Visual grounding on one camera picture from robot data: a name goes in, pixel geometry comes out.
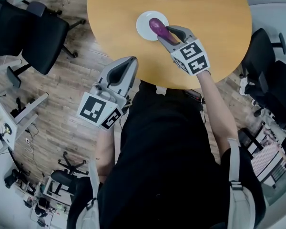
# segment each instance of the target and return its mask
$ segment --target person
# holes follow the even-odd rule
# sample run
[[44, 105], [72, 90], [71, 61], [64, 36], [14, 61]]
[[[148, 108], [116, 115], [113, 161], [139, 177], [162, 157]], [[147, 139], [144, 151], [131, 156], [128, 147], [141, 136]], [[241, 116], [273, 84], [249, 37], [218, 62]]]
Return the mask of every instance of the person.
[[[222, 228], [230, 200], [228, 138], [237, 127], [208, 71], [197, 75], [221, 165], [211, 153], [201, 103], [182, 90], [156, 93], [141, 81], [121, 134], [115, 164], [114, 128], [100, 130], [95, 150], [100, 227]], [[261, 185], [240, 149], [239, 180], [255, 201], [255, 226], [265, 214]]]
[[286, 131], [279, 127], [279, 125], [271, 118], [271, 116], [269, 115], [269, 110], [263, 109], [261, 111], [261, 118], [265, 122], [266, 128], [271, 130], [276, 136], [277, 142], [280, 144], [279, 146], [277, 146], [277, 149], [284, 161], [286, 162]]

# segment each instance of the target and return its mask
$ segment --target white plate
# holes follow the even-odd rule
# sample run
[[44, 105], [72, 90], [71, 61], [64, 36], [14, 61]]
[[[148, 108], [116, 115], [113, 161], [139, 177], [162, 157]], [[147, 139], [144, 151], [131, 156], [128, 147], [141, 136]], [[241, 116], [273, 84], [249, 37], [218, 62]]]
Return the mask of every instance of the white plate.
[[157, 41], [158, 37], [156, 33], [152, 31], [152, 29], [149, 27], [149, 21], [152, 18], [158, 18], [161, 20], [161, 22], [165, 25], [168, 26], [168, 20], [167, 18], [161, 14], [160, 12], [157, 11], [147, 11], [141, 14], [137, 20], [137, 31], [140, 36], [142, 36], [144, 39], [149, 40], [149, 41]]

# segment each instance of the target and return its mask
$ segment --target round wooden table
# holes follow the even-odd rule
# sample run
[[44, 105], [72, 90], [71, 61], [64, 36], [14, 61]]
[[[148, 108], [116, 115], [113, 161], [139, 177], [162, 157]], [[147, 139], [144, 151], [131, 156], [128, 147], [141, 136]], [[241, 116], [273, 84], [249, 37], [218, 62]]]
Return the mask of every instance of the round wooden table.
[[136, 21], [143, 12], [159, 11], [170, 25], [189, 28], [204, 45], [216, 82], [240, 64], [251, 39], [247, 0], [88, 0], [87, 10], [96, 40], [113, 60], [137, 57], [137, 78], [167, 88], [195, 89], [200, 85], [197, 77], [173, 63], [161, 43], [138, 34]]

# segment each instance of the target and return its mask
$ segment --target wooden floor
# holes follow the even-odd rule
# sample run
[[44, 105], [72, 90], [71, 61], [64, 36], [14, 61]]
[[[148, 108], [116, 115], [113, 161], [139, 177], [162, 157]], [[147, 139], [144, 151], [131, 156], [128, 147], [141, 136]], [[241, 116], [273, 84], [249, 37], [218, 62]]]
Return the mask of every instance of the wooden floor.
[[[86, 0], [36, 0], [46, 4], [50, 9], [61, 9], [61, 17], [69, 23], [73, 23], [80, 18], [87, 19]], [[45, 175], [52, 170], [61, 168], [57, 164], [58, 159], [62, 159], [64, 151], [68, 152], [68, 157], [74, 163], [81, 163], [83, 159], [89, 160], [93, 155], [98, 129], [93, 125], [76, 117], [76, 111], [81, 97], [85, 91], [89, 91], [92, 84], [97, 80], [101, 70], [111, 59], [102, 51], [95, 40], [89, 22], [80, 25], [70, 31], [65, 45], [71, 51], [77, 51], [79, 57], [70, 59], [65, 53], [61, 53], [57, 62], [46, 76], [38, 73], [34, 69], [29, 69], [21, 74], [22, 85], [20, 89], [8, 91], [8, 96], [2, 101], [8, 109], [16, 107], [15, 98], [20, 97], [23, 103], [31, 98], [37, 98], [44, 93], [49, 94], [49, 98], [38, 107], [39, 114], [35, 124], [39, 133], [35, 136], [32, 147], [33, 153], [26, 151], [29, 147], [25, 138], [30, 135], [24, 133], [18, 140], [14, 150], [15, 158], [23, 163], [25, 169], [31, 171], [29, 179], [33, 182], [42, 181], [42, 172]], [[13, 60], [12, 57], [1, 57], [0, 64]], [[218, 88], [232, 111], [237, 127], [248, 127], [255, 132], [260, 126], [260, 120], [253, 117], [251, 99], [239, 95], [239, 69], [236, 69], [230, 76], [217, 83]], [[135, 87], [130, 95], [134, 96], [138, 91], [136, 80]], [[9, 82], [4, 73], [0, 74], [0, 90], [6, 87]], [[217, 161], [219, 154], [214, 136], [211, 132], [206, 117], [206, 128], [212, 152]], [[30, 127], [32, 134], [37, 133], [34, 126]], [[119, 124], [115, 126], [116, 149], [119, 149], [121, 128]]]

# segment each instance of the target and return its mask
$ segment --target purple eggplant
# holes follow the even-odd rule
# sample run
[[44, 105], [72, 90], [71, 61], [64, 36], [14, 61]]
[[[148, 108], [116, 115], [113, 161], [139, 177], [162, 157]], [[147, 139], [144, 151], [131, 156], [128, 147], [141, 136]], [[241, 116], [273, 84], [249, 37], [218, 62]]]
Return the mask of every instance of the purple eggplant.
[[178, 43], [178, 41], [175, 39], [174, 36], [167, 30], [165, 25], [161, 22], [161, 20], [157, 18], [152, 18], [149, 20], [149, 27], [152, 29], [154, 33], [156, 33], [158, 36], [161, 36], [162, 38], [172, 42], [172, 43]]

